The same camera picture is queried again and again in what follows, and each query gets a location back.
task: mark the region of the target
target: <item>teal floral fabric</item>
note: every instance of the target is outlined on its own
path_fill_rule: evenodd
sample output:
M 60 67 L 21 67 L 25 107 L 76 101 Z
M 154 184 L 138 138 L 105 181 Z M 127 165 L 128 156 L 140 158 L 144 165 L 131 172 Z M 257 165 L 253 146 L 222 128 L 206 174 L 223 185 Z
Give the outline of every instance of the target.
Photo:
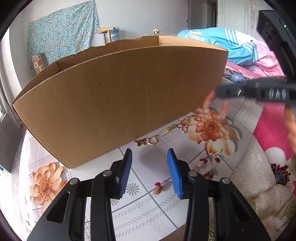
M 29 24 L 27 57 L 32 75 L 31 58 L 41 53 L 44 65 L 90 47 L 99 27 L 95 1 L 67 7 Z

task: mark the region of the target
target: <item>green plush patch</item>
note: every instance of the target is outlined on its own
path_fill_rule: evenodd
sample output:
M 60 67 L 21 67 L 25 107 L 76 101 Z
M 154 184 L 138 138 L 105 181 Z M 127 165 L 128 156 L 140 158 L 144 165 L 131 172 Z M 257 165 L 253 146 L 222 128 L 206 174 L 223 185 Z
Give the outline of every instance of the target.
M 292 201 L 284 211 L 283 217 L 287 217 L 288 219 L 291 219 L 293 218 L 295 213 L 296 213 L 296 201 Z
M 295 155 L 295 153 L 293 153 L 293 155 L 291 156 L 289 171 L 294 176 L 296 176 L 296 155 Z
M 214 224 L 211 224 L 209 226 L 209 238 L 208 241 L 214 241 L 215 238 L 215 227 Z
M 256 203 L 254 200 L 249 200 L 248 203 L 250 204 L 251 208 L 256 211 Z

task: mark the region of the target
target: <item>gold butterfly charm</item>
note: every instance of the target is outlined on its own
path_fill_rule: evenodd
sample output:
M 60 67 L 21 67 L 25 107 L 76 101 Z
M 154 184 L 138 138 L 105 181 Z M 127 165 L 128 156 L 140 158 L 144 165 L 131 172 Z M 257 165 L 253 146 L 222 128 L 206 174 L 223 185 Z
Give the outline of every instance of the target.
M 137 146 L 142 146 L 147 144 L 147 138 L 144 138 L 142 140 L 135 140 L 135 143 L 137 143 Z

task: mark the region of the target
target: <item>brown cardboard box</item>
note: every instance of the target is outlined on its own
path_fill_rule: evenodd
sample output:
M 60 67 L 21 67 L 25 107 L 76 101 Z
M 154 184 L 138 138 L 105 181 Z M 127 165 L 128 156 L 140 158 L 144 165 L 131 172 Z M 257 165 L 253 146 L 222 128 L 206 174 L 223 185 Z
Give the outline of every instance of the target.
M 91 47 L 53 62 L 13 108 L 54 157 L 75 167 L 198 108 L 228 52 L 172 36 Z

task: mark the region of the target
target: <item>gold keychain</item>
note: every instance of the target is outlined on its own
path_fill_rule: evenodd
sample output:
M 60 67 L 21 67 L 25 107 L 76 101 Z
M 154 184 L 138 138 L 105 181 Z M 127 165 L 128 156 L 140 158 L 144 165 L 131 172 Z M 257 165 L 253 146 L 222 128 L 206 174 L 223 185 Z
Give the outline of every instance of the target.
M 156 143 L 158 143 L 158 138 L 159 137 L 163 137 L 169 133 L 172 133 L 172 130 L 175 128 L 181 129 L 182 132 L 184 134 L 187 133 L 188 131 L 188 127 L 189 127 L 189 123 L 190 123 L 190 117 L 195 116 L 195 115 L 191 115 L 191 116 L 186 116 L 184 119 L 182 119 L 180 121 L 179 124 L 173 124 L 169 127 L 167 127 L 165 130 L 158 132 L 155 136 L 151 136 L 149 138 L 143 138 L 140 140 L 135 140 L 135 143 L 137 143 L 137 146 L 142 146 L 142 145 L 146 145 L 147 143 L 149 145 L 155 145 Z M 194 118 L 195 121 L 199 122 L 200 121 L 200 117 L 195 116 Z

